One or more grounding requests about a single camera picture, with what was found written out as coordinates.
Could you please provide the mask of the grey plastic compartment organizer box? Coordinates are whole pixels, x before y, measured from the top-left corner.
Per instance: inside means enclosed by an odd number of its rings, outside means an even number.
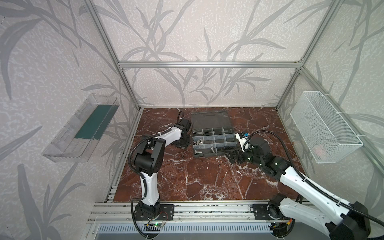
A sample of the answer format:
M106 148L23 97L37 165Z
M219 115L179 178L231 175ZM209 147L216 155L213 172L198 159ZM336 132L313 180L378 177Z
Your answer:
M195 158L210 158L223 156L226 151L237 148L239 141L235 137L235 128L227 111L210 111L191 114L192 141L193 137L202 137L206 144L205 149L194 149L205 152L195 155Z

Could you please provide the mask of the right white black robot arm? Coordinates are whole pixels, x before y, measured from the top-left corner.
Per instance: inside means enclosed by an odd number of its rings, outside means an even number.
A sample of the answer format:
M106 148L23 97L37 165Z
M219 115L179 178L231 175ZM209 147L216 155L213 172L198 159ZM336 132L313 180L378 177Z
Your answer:
M233 162L249 162L279 183L298 193L296 200L278 194L269 200L267 214L274 220L289 222L270 227L273 236L283 239L294 227L296 220L318 230L331 240L368 240L371 222L383 225L383 221L370 216L361 203L347 203L327 191L300 172L292 159L274 156L267 141L251 138L248 134L236 134L240 146L230 152Z

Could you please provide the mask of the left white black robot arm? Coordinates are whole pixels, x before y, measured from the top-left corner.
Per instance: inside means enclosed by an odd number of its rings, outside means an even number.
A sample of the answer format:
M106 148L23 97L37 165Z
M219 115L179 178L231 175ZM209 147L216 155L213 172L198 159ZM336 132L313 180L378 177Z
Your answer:
M190 120L181 118L164 131L144 136L129 153L129 167L141 179L142 197L138 200L138 208L143 212L159 214L158 172L163 164L165 148L173 145L186 149L191 144L188 134L191 126Z

